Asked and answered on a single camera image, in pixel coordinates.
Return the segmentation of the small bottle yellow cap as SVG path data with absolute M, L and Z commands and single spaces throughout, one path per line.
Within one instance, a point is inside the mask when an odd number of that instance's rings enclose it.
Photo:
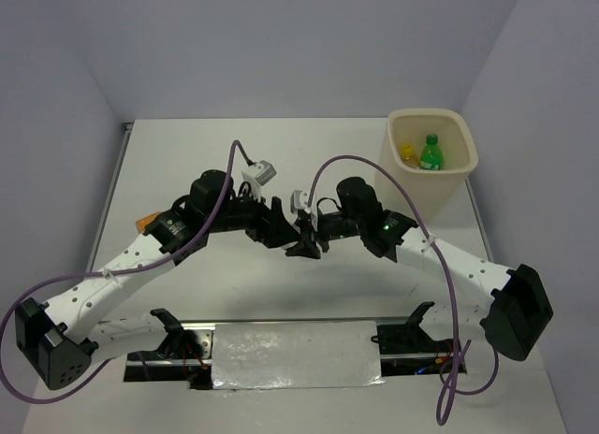
M 419 169 L 419 160 L 411 144 L 403 144 L 400 146 L 400 156 L 402 162 L 406 166 Z

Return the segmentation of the green soda bottle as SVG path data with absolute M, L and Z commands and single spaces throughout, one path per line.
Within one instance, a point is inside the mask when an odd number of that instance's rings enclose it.
M 426 136 L 425 146 L 420 154 L 419 167 L 425 170 L 441 170 L 444 156 L 439 147 L 439 139 L 436 134 Z

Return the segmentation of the clear bottle black cap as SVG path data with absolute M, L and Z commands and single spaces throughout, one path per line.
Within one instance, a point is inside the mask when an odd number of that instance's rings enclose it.
M 309 218 L 298 216 L 294 222 L 294 226 L 297 228 L 301 239 L 310 237 L 310 234 L 312 233 L 312 222 Z

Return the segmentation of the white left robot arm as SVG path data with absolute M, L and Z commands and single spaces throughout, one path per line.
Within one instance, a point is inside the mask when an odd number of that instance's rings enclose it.
M 165 309 L 139 319 L 107 315 L 142 286 L 204 248 L 211 233 L 242 231 L 265 247 L 281 248 L 300 237 L 284 216 L 282 201 L 236 194 L 232 179 L 209 170 L 188 195 L 149 222 L 134 242 L 92 278 L 44 303 L 29 297 L 15 312 L 17 346 L 50 390 L 63 389 L 97 361 L 135 351 L 164 358 L 200 358 L 197 336 Z

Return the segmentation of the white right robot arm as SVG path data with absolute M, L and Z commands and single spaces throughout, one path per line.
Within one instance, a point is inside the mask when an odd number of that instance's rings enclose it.
M 360 177 L 337 186 L 338 209 L 323 213 L 296 190 L 290 208 L 296 216 L 299 240 L 289 256 L 318 259 L 333 240 L 359 237 L 378 258 L 417 269 L 454 285 L 456 294 L 474 304 L 459 312 L 460 328 L 472 339 L 481 335 L 499 354 L 523 361 L 553 317 L 547 292 L 538 272 L 527 265 L 517 268 L 494 264 L 425 234 L 412 218 L 383 208 L 374 189 Z

